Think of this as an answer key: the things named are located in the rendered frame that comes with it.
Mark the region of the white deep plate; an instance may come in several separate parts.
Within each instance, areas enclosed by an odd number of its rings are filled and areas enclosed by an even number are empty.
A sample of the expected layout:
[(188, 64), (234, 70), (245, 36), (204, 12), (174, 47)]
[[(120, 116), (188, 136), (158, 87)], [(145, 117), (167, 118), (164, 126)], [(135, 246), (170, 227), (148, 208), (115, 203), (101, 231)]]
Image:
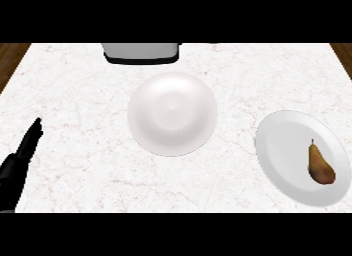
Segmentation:
[(176, 157), (194, 152), (217, 124), (217, 103), (208, 86), (186, 73), (152, 76), (132, 95), (127, 123), (138, 144), (151, 153)]

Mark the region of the brown pear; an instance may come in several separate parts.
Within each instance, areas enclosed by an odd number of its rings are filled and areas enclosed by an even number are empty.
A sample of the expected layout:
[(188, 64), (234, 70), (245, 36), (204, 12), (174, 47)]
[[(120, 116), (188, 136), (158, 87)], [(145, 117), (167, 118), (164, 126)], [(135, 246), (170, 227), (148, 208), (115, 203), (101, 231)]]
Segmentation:
[(335, 171), (328, 162), (325, 161), (325, 158), (315, 143), (310, 143), (309, 146), (307, 171), (310, 178), (321, 185), (328, 185), (335, 182)]

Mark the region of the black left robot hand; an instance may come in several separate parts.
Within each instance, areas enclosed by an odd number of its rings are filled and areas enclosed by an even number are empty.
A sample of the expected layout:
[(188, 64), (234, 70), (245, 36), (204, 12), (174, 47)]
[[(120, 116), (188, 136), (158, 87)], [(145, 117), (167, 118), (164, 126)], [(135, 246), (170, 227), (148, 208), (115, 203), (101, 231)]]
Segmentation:
[(18, 149), (0, 165), (0, 213), (14, 213), (21, 198), (28, 165), (43, 136), (42, 119), (37, 118), (25, 132)]

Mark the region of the grey appliance with black base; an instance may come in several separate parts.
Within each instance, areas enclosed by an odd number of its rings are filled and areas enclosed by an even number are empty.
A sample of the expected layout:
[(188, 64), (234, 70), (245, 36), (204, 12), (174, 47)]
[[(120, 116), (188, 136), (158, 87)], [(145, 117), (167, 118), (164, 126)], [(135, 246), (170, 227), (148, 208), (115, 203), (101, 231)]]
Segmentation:
[(179, 43), (104, 43), (102, 49), (112, 64), (160, 65), (179, 59)]

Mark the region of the white flat plate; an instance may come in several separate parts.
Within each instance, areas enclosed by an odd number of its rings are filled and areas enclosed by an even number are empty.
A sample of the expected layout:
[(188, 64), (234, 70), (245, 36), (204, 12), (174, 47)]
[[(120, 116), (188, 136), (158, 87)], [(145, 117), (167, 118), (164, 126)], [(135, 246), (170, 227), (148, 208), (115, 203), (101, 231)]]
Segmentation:
[[(312, 144), (334, 169), (332, 184), (319, 184), (309, 175)], [(352, 182), (349, 157), (338, 138), (318, 119), (291, 110), (269, 114), (256, 131), (256, 154), (268, 179), (293, 200), (327, 207), (343, 199)]]

